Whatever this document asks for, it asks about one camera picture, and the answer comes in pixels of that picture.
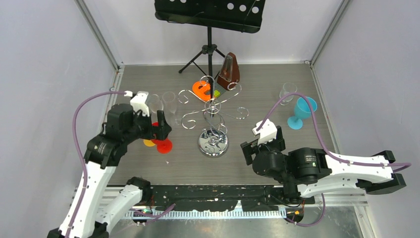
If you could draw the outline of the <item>clear wine glass back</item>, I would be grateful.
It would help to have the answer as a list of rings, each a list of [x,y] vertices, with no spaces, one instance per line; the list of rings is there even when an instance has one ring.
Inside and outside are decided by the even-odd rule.
[[[169,116],[169,124],[171,126],[179,126],[179,118],[177,115],[178,99],[175,93],[165,92],[162,96],[165,112]]]

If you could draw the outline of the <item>chrome wine glass rack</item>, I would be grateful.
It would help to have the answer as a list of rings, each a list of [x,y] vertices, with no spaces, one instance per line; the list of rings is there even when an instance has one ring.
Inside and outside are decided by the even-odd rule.
[[[198,138],[198,149],[203,155],[209,158],[219,158],[226,154],[229,148],[228,128],[225,125],[223,117],[227,116],[237,120],[244,120],[249,116],[249,110],[245,107],[238,107],[238,117],[222,111],[223,103],[228,102],[241,93],[242,86],[238,82],[228,83],[227,91],[234,91],[235,94],[221,101],[215,96],[216,80],[212,76],[205,75],[200,78],[198,83],[200,86],[210,87],[210,98],[208,100],[200,99],[203,102],[203,108],[184,114],[181,117],[180,123],[183,128],[192,130],[196,127],[197,122],[194,119],[188,119],[188,117],[201,114],[208,127],[203,129]]]

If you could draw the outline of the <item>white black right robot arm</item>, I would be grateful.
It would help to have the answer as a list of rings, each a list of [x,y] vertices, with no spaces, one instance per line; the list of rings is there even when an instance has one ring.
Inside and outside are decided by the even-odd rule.
[[[255,174],[271,178],[283,186],[288,203],[303,198],[362,189],[369,195],[394,193],[406,182],[391,168],[393,153],[382,151],[370,157],[348,156],[304,147],[283,154],[285,141],[280,126],[270,125],[260,137],[240,145],[247,165]]]

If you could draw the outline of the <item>clear textured wine glass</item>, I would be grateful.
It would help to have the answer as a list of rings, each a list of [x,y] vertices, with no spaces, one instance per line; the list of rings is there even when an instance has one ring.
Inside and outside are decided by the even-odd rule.
[[[279,98],[283,98],[283,100],[280,102],[281,105],[287,105],[289,102],[293,100],[293,95],[285,97],[286,95],[290,93],[297,92],[297,86],[291,82],[286,82],[283,84],[281,91],[279,93]]]

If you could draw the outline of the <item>yellow wine glass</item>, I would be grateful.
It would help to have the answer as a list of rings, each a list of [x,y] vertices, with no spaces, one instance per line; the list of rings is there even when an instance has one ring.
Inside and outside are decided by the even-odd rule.
[[[145,146],[147,146],[147,147],[154,147],[154,146],[156,146],[156,144],[155,144],[155,143],[153,143],[151,140],[146,140],[146,139],[144,139],[144,140],[143,140],[143,143],[144,143],[144,145],[145,145]]]

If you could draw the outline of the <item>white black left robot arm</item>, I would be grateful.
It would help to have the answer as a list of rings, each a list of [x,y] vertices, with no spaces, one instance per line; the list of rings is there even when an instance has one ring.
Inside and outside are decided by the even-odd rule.
[[[172,131],[164,111],[157,111],[157,122],[142,109],[117,104],[107,114],[103,132],[88,144],[83,173],[70,210],[63,223],[48,233],[49,238],[107,238],[118,221],[134,205],[147,205],[152,198],[151,183],[132,177],[119,195],[100,209],[108,182],[127,153],[128,145],[138,139],[164,141]]]

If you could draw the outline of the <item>red wine glass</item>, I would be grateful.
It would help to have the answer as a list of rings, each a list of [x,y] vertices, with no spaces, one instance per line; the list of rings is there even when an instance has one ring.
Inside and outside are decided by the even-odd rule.
[[[154,144],[154,146],[157,148],[157,151],[161,154],[167,154],[169,153],[172,148],[173,144],[169,137],[167,136],[165,140],[159,140],[156,133],[153,133],[154,137],[151,139],[151,142]]]

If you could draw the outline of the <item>blue wine glass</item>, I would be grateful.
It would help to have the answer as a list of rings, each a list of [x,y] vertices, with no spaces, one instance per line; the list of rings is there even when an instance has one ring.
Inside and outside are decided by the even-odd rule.
[[[303,127],[303,120],[311,117],[309,104],[304,98],[300,97],[294,107],[294,115],[287,120],[291,129],[299,130]]]

